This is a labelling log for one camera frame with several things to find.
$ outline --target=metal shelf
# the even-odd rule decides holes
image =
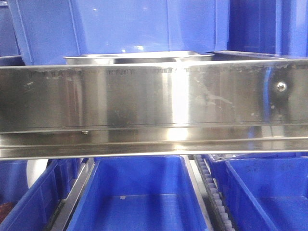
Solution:
[[[0,68],[0,158],[308,150],[308,60]]]

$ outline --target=bolt head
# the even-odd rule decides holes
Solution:
[[[284,82],[279,82],[279,83],[277,83],[276,89],[279,92],[283,92],[287,89],[287,85]]]

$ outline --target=blue plastic bin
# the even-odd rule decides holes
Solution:
[[[231,0],[229,50],[308,55],[307,0]]]
[[[68,231],[206,231],[185,163],[178,156],[96,162]]]
[[[1,192],[4,195],[2,203],[16,203],[0,224],[0,231],[42,231],[61,199],[55,176],[57,161],[49,164],[30,189],[27,187],[26,164],[27,161],[0,162],[1,172],[5,171],[0,174],[1,184],[6,184],[0,187],[6,191]]]
[[[215,178],[218,190],[224,196],[228,193],[228,178],[226,161],[231,159],[246,159],[246,158],[289,158],[307,156],[308,153],[256,153],[256,154],[242,154],[229,159],[217,160],[213,155],[202,155],[204,160],[208,163],[212,178]]]
[[[225,50],[229,0],[10,0],[26,65],[63,56]]]
[[[0,161],[0,204],[15,204],[0,231],[42,231],[70,192],[80,163],[80,158],[52,160],[29,189],[26,160]]]
[[[230,160],[227,171],[240,231],[308,230],[308,158]]]
[[[12,56],[18,54],[19,50],[11,13],[7,1],[0,0],[0,56]]]

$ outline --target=metal pan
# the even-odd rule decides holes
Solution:
[[[162,62],[211,61],[214,54],[193,51],[162,51],[121,54],[86,54],[64,57],[67,64],[144,64]]]

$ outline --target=red object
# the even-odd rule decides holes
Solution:
[[[0,205],[0,224],[4,221],[13,208],[14,204],[12,202]]]

